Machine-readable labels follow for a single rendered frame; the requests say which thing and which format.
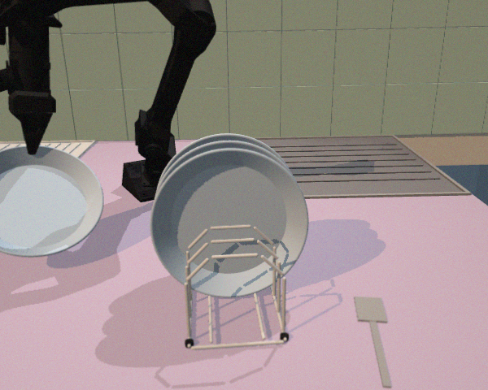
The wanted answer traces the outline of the beige ribbed draining mat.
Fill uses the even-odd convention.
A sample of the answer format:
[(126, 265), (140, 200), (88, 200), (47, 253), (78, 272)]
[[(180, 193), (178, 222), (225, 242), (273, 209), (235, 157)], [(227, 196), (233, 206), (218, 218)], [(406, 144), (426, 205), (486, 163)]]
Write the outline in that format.
[[(80, 158), (95, 143), (96, 141), (42, 141), (40, 145), (63, 150)], [(0, 151), (22, 145), (26, 145), (25, 141), (0, 142)]]

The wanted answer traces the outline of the beige wire dish rack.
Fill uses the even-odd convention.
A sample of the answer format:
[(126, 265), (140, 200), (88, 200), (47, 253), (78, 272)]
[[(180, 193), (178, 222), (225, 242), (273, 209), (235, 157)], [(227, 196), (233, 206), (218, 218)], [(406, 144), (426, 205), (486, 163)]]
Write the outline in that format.
[[(237, 225), (237, 226), (219, 226), (219, 227), (211, 227), (211, 230), (220, 230), (220, 229), (236, 229), (236, 228), (251, 228), (251, 225)], [(254, 241), (254, 238), (246, 238), (246, 239), (230, 239), (230, 240), (212, 240), (212, 244), (218, 243), (234, 243), (234, 242), (251, 242)], [(273, 251), (271, 251), (266, 245), (264, 245), (260, 240), (257, 240), (257, 243), (262, 246), (267, 252), (269, 252), (273, 256), (273, 263), (271, 263), (265, 256), (261, 256), (261, 258), (270, 266), (272, 267), (272, 285), (270, 286), (272, 292), (272, 298), (276, 307), (277, 317), (279, 320), (279, 324), (281, 327), (281, 334), (280, 340), (274, 341), (261, 341), (261, 342), (249, 342), (249, 343), (236, 343), (236, 344), (213, 344), (213, 345), (200, 345), (194, 346), (194, 340), (191, 339), (191, 326), (192, 326), (192, 297), (193, 297), (193, 290), (191, 290), (191, 278), (196, 275), (208, 262), (209, 258), (206, 258), (191, 274), (190, 274), (190, 263), (196, 259), (196, 257), (208, 247), (208, 243), (206, 243), (191, 259), (190, 259), (190, 252), (186, 251), (186, 262), (187, 266), (185, 267), (185, 277), (186, 283), (185, 286), (185, 310), (186, 310), (186, 322), (187, 322), (187, 336), (188, 339), (185, 340), (185, 347), (187, 349), (219, 349), (219, 348), (231, 348), (231, 347), (243, 347), (243, 346), (256, 346), (256, 345), (279, 345), (284, 344), (284, 342), (289, 340), (289, 334), (285, 332), (285, 293), (286, 293), (286, 277), (282, 279), (282, 320), (281, 320), (281, 275), (284, 273), (281, 271), (281, 262), (277, 262), (276, 267), (276, 259), (278, 256), (276, 255), (277, 248), (274, 246)], [(213, 255), (212, 259), (222, 259), (222, 258), (252, 258), (258, 257), (257, 253), (244, 253), (244, 254), (229, 254), (229, 255)], [(276, 299), (276, 272), (277, 272), (277, 299)], [(188, 292), (189, 291), (189, 292)], [(259, 327), (261, 331), (262, 339), (265, 340), (264, 334), (264, 327), (261, 319), (261, 314), (259, 310), (259, 303), (257, 294), (254, 293), (255, 298), (255, 305), (257, 310), (257, 315), (259, 319)], [(191, 301), (191, 302), (190, 302)], [(189, 305), (190, 304), (190, 305)], [(211, 296), (208, 296), (208, 313), (209, 313), (209, 342), (213, 343), (213, 335), (212, 335), (212, 313), (211, 313)], [(281, 326), (282, 323), (282, 326)]]

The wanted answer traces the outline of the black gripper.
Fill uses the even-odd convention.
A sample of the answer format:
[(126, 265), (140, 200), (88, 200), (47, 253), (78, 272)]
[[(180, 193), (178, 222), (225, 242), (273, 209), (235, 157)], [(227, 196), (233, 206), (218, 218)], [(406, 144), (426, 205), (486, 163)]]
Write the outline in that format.
[(50, 56), (9, 53), (9, 66), (18, 90), (8, 96), (9, 111), (21, 122), (28, 154), (36, 154), (56, 113), (56, 100), (50, 95)]

